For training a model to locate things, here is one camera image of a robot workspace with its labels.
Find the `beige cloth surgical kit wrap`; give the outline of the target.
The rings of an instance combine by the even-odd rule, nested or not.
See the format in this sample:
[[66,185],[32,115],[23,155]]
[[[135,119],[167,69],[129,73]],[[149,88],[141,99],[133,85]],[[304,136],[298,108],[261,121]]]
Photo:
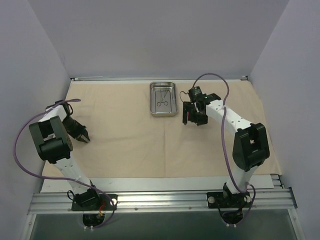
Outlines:
[[228,175],[220,124],[183,124],[181,113],[152,116],[147,82],[74,82],[66,97],[80,99],[72,116],[90,142],[74,140],[72,155],[88,178]]

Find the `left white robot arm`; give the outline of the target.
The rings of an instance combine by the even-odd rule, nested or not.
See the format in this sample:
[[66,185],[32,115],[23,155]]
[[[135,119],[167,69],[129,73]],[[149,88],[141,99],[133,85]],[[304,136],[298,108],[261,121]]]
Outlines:
[[39,157],[54,165],[68,179],[71,199],[95,210],[100,206],[101,197],[72,156],[71,139],[88,144],[90,137],[86,126],[73,119],[72,114],[70,103],[60,100],[48,106],[44,116],[28,128]]

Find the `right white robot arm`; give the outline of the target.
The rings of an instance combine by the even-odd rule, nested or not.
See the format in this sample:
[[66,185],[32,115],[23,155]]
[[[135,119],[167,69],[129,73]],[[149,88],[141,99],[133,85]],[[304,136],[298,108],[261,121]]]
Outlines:
[[[248,189],[250,179],[257,168],[270,157],[266,127],[262,123],[252,123],[238,115],[226,105],[226,100],[215,93],[205,94],[198,86],[188,90],[190,101],[183,102],[182,122],[205,125],[208,119],[221,124],[221,143],[229,180],[222,193],[223,203],[234,206],[240,201],[240,193]],[[231,168],[227,154],[225,132],[233,136]]]

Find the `stainless steel instrument tray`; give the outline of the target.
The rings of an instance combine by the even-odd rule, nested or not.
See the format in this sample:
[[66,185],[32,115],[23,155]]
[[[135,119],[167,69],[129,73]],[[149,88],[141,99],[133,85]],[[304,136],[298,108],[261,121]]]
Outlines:
[[154,81],[149,84],[149,108],[153,117],[174,117],[178,114],[176,84]]

